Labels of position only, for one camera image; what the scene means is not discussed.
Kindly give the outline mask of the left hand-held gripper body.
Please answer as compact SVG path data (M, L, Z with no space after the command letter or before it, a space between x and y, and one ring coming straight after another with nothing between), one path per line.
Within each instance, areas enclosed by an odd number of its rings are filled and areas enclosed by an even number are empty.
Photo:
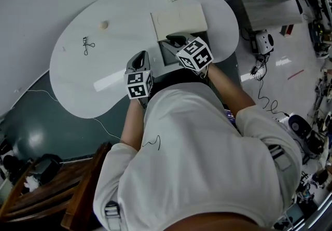
M130 100L138 100L142 108L147 108L153 87L151 70L135 71L124 74L126 91Z

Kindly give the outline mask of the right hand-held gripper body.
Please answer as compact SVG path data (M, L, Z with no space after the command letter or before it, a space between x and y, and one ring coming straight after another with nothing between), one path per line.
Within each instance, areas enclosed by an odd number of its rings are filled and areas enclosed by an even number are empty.
M176 57L184 68L192 70L201 78L207 76L209 64L214 60L207 43L200 37L184 46Z

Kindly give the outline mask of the cream box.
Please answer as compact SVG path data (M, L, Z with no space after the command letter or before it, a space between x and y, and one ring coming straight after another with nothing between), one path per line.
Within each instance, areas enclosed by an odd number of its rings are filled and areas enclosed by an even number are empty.
M200 37L209 44L208 25L205 20L201 4L176 6L163 11L151 13L159 48L164 66L177 63L176 58L166 50L161 42L173 33L189 33L193 37Z

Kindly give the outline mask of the black metal eyelash curler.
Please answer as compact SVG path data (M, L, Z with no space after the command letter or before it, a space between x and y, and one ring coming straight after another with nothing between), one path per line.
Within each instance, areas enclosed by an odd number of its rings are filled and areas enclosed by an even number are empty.
M90 43L88 41L88 37L84 37L82 39L82 43L83 43L83 46L84 46L84 55L87 56L88 55L88 48L94 48L95 47L95 43Z

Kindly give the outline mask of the person's right forearm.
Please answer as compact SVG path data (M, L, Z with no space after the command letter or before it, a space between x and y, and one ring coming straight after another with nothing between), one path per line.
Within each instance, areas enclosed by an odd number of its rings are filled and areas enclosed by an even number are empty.
M245 91L237 86L213 63L209 64L207 76L234 116L240 110L256 105L254 100Z

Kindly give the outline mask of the person's left forearm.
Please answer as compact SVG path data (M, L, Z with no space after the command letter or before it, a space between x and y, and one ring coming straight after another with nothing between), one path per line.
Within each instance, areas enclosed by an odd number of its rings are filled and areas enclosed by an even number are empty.
M144 110L138 100L131 100L120 142L139 151L144 134Z

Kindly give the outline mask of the white kidney-shaped table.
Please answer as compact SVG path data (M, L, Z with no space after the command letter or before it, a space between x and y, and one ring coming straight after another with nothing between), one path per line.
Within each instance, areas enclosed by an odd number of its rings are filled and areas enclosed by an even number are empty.
M239 41L234 12L225 0L98 0L81 12L59 37L50 61L50 82L60 104L80 118L96 118L126 96L123 75L138 52L149 54L153 76L179 69L164 66L151 13L201 4L214 62L229 58ZM108 21L101 30L99 23ZM82 39L94 48L84 55Z

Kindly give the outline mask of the white round robot device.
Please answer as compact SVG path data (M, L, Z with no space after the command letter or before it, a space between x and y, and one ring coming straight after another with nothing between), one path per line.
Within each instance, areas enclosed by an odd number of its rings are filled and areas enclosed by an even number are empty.
M274 40L267 30L260 31L255 35L258 51L261 55L266 55L274 50Z

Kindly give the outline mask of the person's white shirt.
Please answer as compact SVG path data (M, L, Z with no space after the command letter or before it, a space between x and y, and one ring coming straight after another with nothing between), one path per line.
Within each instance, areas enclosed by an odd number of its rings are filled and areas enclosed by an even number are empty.
M298 145L257 105L227 118L202 83L159 91L145 112L142 146L107 153L93 210L109 231L163 231L189 216L236 213L270 227L292 202Z

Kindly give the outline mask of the black office chair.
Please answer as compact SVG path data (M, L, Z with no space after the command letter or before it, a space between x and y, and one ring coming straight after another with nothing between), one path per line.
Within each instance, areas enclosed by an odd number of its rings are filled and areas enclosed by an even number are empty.
M31 174L39 182L45 185L57 175L62 166L62 159L54 154L44 154L36 163Z

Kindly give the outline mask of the white and navy round device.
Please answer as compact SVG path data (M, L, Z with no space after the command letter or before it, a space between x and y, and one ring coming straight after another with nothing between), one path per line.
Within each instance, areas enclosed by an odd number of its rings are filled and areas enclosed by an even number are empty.
M288 125L291 130L301 139L305 139L312 128L309 123L299 115L292 115L288 119Z

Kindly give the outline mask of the brown wooden stair railing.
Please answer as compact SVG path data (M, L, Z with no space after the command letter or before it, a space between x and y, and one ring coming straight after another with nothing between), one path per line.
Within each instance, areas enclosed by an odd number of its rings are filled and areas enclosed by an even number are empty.
M92 158L63 164L52 180L24 192L26 177L38 159L20 176L0 207L0 231L94 231L101 227L93 213L93 197L106 154L100 145Z

